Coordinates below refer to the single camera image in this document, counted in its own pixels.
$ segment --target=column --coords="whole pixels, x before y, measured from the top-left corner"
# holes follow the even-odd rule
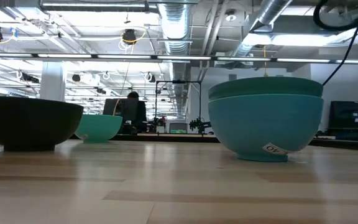
[[[65,101],[67,73],[63,62],[44,62],[42,65],[40,98]]]

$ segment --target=bowl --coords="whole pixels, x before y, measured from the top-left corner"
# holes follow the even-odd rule
[[[291,94],[232,96],[210,101],[208,109],[214,134],[238,158],[280,162],[313,139],[323,99]]]
[[[5,151],[54,150],[73,135],[82,113],[71,103],[0,96],[0,144]]]
[[[209,100],[258,94],[297,94],[321,97],[322,84],[305,78],[255,77],[218,84],[209,89]]]
[[[75,135],[84,142],[106,142],[118,133],[121,124],[121,116],[84,114]]]

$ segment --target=person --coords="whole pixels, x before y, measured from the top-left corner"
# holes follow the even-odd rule
[[[135,91],[130,92],[127,98],[139,99],[139,94]],[[137,129],[143,129],[143,121],[147,121],[146,117],[146,104],[144,101],[137,102],[137,111],[136,111],[136,120],[134,121],[134,125],[137,126]]]

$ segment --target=ceiling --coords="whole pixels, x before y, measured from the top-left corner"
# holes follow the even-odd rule
[[[99,3],[101,1],[88,0],[88,2]],[[218,39],[213,45],[213,54],[215,52],[230,52],[242,42],[246,15],[257,12],[260,9],[260,2],[258,0],[229,1],[227,9],[235,9],[236,20],[227,21],[223,19],[218,32]],[[295,0],[290,7],[286,8],[282,16],[311,17],[317,2],[317,0]],[[339,2],[341,1],[330,1],[330,4],[338,6],[340,5]],[[211,18],[213,3],[213,0],[200,0],[198,4],[191,5],[190,55],[200,55],[201,53],[208,21],[213,19]],[[218,7],[214,27],[217,26],[216,18],[219,16],[220,8],[221,5]],[[349,11],[358,9],[358,1],[348,1],[346,9]],[[0,44],[0,52],[147,55],[166,53],[160,18],[155,13],[96,11],[45,11],[41,13],[41,11],[30,11],[29,9],[23,9],[20,12],[21,15],[18,15],[0,8],[0,27],[2,27],[3,41],[8,40],[5,44]],[[335,7],[329,12],[335,14]],[[133,48],[123,49],[120,44],[122,41],[121,34],[125,29],[135,29],[137,38],[142,37]],[[346,42],[341,47],[266,45],[265,48],[254,47],[251,53],[255,57],[341,59],[346,49]],[[354,46],[350,58],[358,58],[358,46]],[[153,74],[156,80],[172,79],[169,63],[64,62],[64,66],[67,70],[67,85],[69,86],[99,85],[115,88],[108,90],[105,95],[97,93],[94,88],[67,89],[67,101],[85,106],[87,113],[99,113],[100,109],[103,108],[104,99],[107,97],[124,97],[131,91],[128,89],[131,87],[138,91],[141,97],[145,97],[148,115],[152,117],[154,116],[155,90],[153,88],[155,88],[155,83],[148,82],[145,75]],[[264,63],[255,62],[251,67],[258,70],[264,66]],[[288,72],[292,72],[300,65],[270,63],[267,66],[270,68],[286,68]],[[41,61],[0,60],[0,84],[27,85],[26,82],[17,77],[18,70],[42,80]],[[83,77],[80,82],[72,80],[74,74]],[[176,100],[170,85],[167,85],[167,87],[168,89],[162,90],[161,95],[158,96],[158,108],[161,108],[158,111],[175,116]],[[39,94],[39,86],[34,88],[0,88],[0,94],[36,97]]]

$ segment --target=dark green bowl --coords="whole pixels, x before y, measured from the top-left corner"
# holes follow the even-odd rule
[[[296,94],[321,97],[322,84],[305,78],[256,77],[224,82],[209,89],[209,100],[258,94]]]

